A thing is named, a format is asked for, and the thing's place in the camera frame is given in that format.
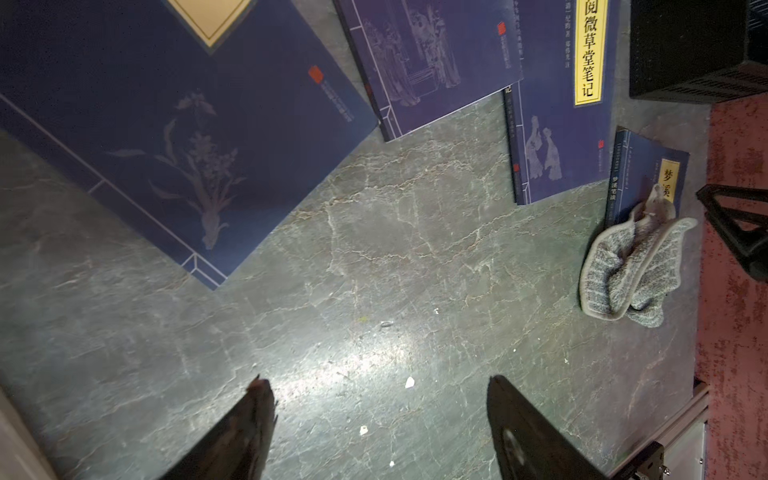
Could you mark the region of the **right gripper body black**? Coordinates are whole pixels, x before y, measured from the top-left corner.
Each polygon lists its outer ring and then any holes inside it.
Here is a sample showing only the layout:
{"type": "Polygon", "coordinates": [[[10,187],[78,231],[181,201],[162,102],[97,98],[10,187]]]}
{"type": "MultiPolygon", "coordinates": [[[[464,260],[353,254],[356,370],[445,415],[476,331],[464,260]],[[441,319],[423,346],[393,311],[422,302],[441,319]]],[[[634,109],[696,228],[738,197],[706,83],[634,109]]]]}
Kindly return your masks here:
{"type": "Polygon", "coordinates": [[[705,218],[714,227],[742,269],[755,281],[767,281],[767,216],[727,208],[719,197],[767,203],[767,190],[707,184],[696,197],[705,209],[705,218]]]}

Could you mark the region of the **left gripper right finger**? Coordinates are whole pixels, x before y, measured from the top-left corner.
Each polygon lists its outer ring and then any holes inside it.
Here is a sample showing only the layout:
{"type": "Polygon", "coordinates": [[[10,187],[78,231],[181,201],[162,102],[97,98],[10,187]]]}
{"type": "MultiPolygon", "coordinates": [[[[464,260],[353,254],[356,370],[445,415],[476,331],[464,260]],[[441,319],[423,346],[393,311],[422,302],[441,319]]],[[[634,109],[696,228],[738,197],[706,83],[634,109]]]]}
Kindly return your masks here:
{"type": "Polygon", "coordinates": [[[504,479],[604,479],[512,383],[489,378],[487,417],[504,479]]]}

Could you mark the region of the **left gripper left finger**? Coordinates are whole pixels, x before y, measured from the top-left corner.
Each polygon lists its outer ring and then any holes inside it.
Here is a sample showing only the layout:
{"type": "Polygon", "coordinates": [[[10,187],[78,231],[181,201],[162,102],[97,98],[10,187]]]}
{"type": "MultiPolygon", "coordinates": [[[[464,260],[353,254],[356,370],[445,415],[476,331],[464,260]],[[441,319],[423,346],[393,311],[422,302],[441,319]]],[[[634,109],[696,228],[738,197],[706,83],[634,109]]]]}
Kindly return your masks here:
{"type": "Polygon", "coordinates": [[[165,479],[260,479],[277,423],[270,382],[256,377],[243,397],[170,468],[165,479]]]}

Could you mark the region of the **grey knitted cloth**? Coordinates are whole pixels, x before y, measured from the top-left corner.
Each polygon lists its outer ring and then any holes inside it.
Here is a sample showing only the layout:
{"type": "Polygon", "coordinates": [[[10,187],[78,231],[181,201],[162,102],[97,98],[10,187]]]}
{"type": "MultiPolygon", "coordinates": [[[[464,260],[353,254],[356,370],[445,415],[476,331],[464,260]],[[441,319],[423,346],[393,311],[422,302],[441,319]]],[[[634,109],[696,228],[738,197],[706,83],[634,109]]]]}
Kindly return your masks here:
{"type": "Polygon", "coordinates": [[[659,327],[664,299],[681,285],[685,235],[697,225],[694,218],[679,218],[662,186],[654,185],[627,221],[605,229],[591,244],[578,287],[583,313],[659,327]]]}

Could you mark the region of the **blue book Mengxi Bitan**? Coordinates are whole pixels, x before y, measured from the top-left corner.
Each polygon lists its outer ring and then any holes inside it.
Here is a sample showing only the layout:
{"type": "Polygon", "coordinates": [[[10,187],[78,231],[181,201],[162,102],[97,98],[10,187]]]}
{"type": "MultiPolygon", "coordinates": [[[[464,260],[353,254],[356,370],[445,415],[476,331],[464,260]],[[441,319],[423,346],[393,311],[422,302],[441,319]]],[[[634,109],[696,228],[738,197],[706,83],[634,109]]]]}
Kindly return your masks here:
{"type": "Polygon", "coordinates": [[[604,227],[623,223],[659,184],[662,196],[680,213],[690,154],[668,148],[626,128],[616,131],[604,227]]]}

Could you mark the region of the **blue book Zhuangzi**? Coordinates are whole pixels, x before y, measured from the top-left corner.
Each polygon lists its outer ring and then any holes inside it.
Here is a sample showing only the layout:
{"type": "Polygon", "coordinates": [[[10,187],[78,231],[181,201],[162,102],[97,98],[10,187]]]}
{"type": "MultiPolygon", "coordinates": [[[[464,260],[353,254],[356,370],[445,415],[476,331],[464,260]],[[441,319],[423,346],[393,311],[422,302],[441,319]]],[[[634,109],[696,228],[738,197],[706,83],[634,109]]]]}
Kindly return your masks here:
{"type": "Polygon", "coordinates": [[[1,125],[216,289],[377,119],[290,1],[5,1],[1,125]]]}

